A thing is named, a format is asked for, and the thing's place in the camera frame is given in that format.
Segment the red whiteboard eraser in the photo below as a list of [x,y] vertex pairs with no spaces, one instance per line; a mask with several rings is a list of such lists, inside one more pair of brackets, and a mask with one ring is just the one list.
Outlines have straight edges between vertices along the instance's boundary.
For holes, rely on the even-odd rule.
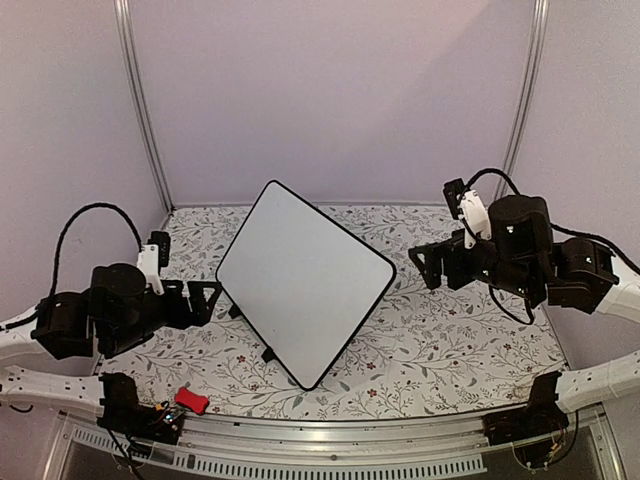
[[205,414],[210,404],[207,396],[194,393],[187,387],[180,387],[177,390],[174,396],[174,402],[177,405],[192,411],[196,415]]

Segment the white whiteboard black frame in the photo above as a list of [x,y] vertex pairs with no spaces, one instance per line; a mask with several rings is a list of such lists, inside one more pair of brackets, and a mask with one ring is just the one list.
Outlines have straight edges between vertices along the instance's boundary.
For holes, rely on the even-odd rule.
[[395,277],[391,260],[277,180],[265,185],[215,272],[305,391],[320,384]]

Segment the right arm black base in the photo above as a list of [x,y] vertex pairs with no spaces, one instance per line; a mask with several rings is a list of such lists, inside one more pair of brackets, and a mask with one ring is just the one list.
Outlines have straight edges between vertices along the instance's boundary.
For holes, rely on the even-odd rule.
[[484,436],[491,446],[526,441],[515,447],[513,453],[528,470],[548,468],[559,460],[558,455],[566,445],[570,422],[557,405],[556,386],[560,377],[559,371],[536,377],[524,406],[482,417]]

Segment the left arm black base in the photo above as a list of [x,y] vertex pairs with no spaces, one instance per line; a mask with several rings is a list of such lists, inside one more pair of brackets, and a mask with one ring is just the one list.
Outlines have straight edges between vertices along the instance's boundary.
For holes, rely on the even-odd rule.
[[164,411],[143,405],[133,378],[124,373],[106,373],[100,375],[98,381],[103,388],[99,399],[103,411],[97,418],[99,427],[134,439],[167,445],[178,443],[184,420],[178,418],[167,423]]

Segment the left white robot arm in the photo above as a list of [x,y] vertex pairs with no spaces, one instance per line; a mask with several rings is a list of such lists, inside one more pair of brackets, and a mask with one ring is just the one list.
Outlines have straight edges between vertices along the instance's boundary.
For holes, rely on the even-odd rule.
[[128,434],[141,433],[162,409],[141,404],[123,374],[65,376],[28,370],[18,360],[44,355],[61,361],[99,355],[113,359],[151,340],[162,328],[203,327],[222,293],[217,282],[147,280],[123,263],[97,267],[87,290],[52,292],[1,324],[1,400],[49,404],[107,414]]

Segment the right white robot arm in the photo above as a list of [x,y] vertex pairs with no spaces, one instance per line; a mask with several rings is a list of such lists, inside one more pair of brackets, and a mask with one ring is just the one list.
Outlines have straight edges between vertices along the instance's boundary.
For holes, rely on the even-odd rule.
[[409,250],[426,286],[458,290],[473,281],[520,297],[527,312],[547,302],[586,314],[639,320],[639,268],[610,241],[556,226],[541,197],[509,195],[484,207],[464,200],[463,228]]

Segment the black whiteboard stand foot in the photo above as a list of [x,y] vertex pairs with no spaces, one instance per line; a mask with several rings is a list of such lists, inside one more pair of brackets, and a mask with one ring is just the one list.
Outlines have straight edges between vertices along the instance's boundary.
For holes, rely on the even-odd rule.
[[235,319],[242,316],[242,311],[236,304],[233,304],[228,310],[228,315],[230,318]]

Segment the aluminium front rail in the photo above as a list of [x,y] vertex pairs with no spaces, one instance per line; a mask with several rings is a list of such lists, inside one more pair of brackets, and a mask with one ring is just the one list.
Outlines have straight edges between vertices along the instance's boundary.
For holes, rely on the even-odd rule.
[[480,409],[392,419],[303,420],[187,415],[174,445],[126,439],[70,413],[57,417],[46,479],[635,479],[608,410],[565,431],[493,445]]

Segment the right aluminium frame post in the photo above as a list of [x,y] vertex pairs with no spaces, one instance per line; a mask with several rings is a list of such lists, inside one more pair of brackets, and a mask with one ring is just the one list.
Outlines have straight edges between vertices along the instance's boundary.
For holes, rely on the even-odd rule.
[[525,58],[524,76],[504,159],[504,170],[508,174],[512,174],[515,169],[520,146],[524,138],[544,51],[548,15],[549,1],[535,0],[533,3],[529,46]]

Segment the aluminium frame post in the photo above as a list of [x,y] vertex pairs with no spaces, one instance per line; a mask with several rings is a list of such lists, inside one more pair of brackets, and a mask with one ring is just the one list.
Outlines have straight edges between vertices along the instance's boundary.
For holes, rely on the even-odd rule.
[[142,70],[138,59],[130,2],[114,1],[115,20],[121,45],[129,90],[132,97],[134,113],[141,134],[143,148],[149,162],[161,205],[167,214],[175,209],[169,182],[162,165],[159,147],[153,128],[152,118],[144,91]]
[[533,3],[529,46],[525,58],[524,76],[504,159],[504,170],[508,174],[512,174],[515,169],[520,146],[524,138],[544,51],[548,15],[549,1],[535,0]]

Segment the left aluminium frame post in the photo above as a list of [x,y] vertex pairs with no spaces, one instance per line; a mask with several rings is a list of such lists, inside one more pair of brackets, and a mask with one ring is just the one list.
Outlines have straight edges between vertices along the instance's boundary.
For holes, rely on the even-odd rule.
[[161,205],[167,214],[175,209],[169,182],[162,165],[159,147],[153,128],[152,118],[144,91],[142,70],[138,59],[130,2],[114,1],[115,20],[121,45],[129,90],[132,97],[134,113],[141,134],[143,148],[149,162]]

